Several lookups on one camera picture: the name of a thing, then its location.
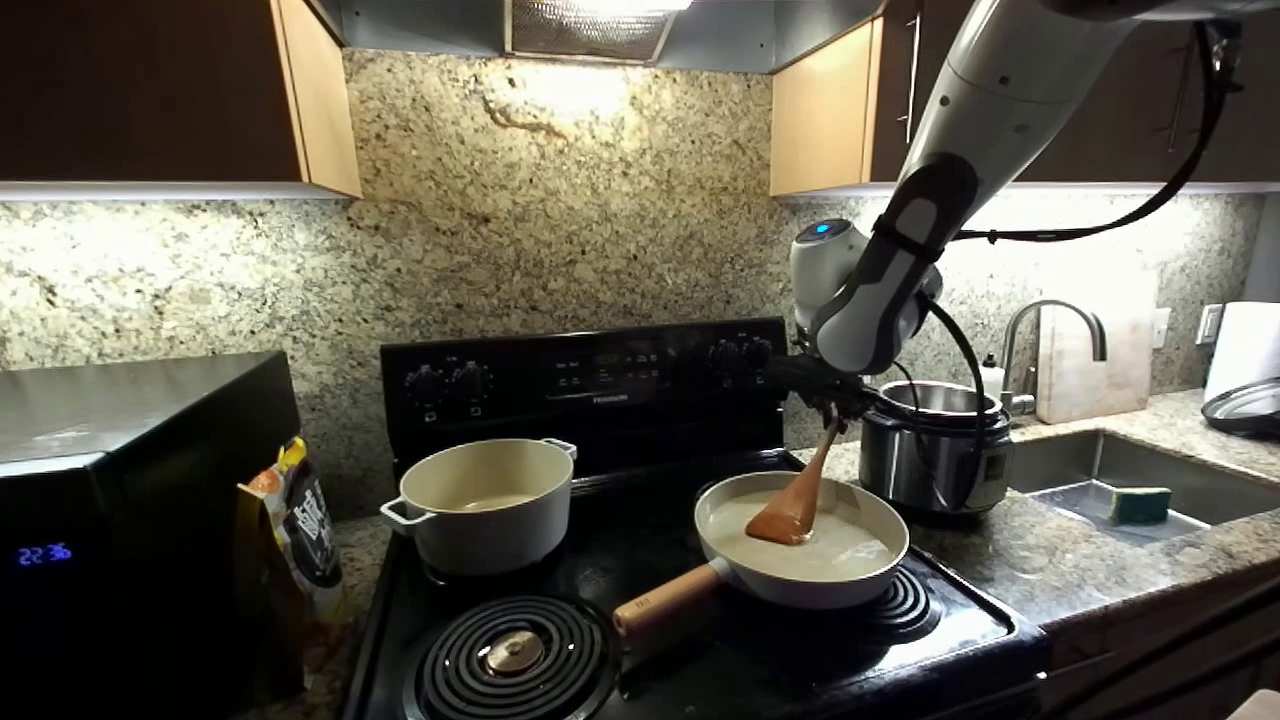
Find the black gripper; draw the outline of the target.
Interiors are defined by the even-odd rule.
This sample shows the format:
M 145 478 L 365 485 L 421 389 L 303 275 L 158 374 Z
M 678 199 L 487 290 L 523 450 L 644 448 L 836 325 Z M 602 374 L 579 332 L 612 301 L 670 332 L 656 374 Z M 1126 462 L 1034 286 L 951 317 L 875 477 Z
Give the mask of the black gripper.
M 818 409 L 823 425 L 860 418 L 875 403 L 875 392 L 860 374 L 836 373 L 818 357 L 784 357 L 778 379 Z

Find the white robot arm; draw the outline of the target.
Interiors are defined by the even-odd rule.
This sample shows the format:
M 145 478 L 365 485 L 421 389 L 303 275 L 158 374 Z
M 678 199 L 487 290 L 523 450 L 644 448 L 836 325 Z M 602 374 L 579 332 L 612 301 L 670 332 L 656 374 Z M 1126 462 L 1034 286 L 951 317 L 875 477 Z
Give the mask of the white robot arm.
M 1236 91 L 1236 49 L 1254 14 L 1280 0 L 974 0 L 914 130 L 891 199 L 870 232 L 818 219 L 792 239 L 792 312 L 799 350 L 778 374 L 823 425 L 860 418 L 925 317 L 939 317 L 936 259 L 974 239 L 968 219 L 1079 113 L 1126 41 L 1144 23 L 1190 23 L 1200 51 L 1200 136 L 1176 170 L 1107 227 L 1166 208 Z

